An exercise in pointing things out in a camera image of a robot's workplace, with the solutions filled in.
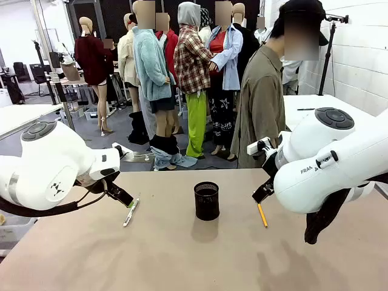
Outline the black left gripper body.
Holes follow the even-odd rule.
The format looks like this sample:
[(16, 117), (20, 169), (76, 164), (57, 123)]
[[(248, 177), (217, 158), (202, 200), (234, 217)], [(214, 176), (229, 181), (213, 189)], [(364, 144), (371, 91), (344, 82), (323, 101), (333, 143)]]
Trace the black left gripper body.
[(116, 188), (116, 184), (114, 183), (114, 181), (119, 176), (119, 174), (120, 171), (117, 171), (115, 173), (111, 173), (108, 176), (104, 176), (102, 179), (99, 180), (93, 180), (87, 175), (81, 175), (75, 180), (75, 186), (83, 187), (93, 194), (99, 194), (102, 193), (105, 189), (103, 183), (103, 181), (105, 181), (106, 188), (110, 193), (111, 191), (113, 191), (113, 189)]

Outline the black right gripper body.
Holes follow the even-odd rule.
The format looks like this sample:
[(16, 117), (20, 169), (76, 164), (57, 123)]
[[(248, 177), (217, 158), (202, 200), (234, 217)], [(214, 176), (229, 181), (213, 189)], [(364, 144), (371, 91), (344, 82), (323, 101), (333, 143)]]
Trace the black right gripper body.
[(269, 179), (264, 183), (264, 185), (272, 184), (273, 179), (278, 171), (278, 168), (276, 166), (276, 155), (277, 155), (276, 150), (272, 152), (270, 151), (266, 152), (266, 160), (262, 165), (262, 169), (269, 175)]

